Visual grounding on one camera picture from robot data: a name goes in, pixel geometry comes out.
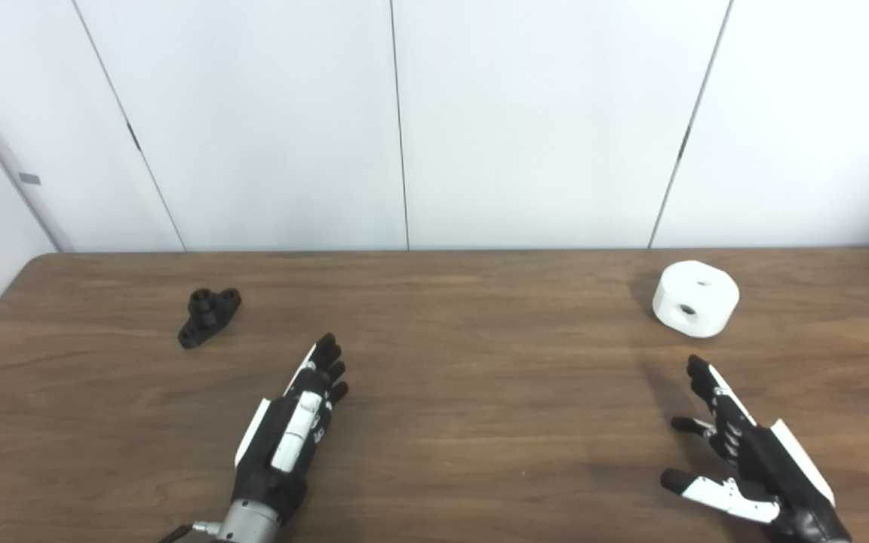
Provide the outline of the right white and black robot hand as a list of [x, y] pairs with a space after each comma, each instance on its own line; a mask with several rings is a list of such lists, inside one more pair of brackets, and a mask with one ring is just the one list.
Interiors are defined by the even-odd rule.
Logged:
[[717, 480], [666, 468], [665, 490], [687, 501], [761, 526], [769, 542], [851, 542], [836, 510], [834, 491], [789, 426], [758, 424], [713, 364], [687, 358], [690, 388], [713, 422], [672, 417], [671, 427], [706, 441], [735, 476]]

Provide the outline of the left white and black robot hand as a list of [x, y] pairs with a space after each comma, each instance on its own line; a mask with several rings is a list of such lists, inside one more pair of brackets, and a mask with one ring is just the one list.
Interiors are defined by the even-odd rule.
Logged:
[[307, 471], [331, 423], [333, 409], [349, 392], [341, 380], [345, 362], [332, 333], [324, 334], [294, 372], [284, 393], [263, 399], [235, 457], [232, 502], [259, 503], [286, 523], [307, 493]]

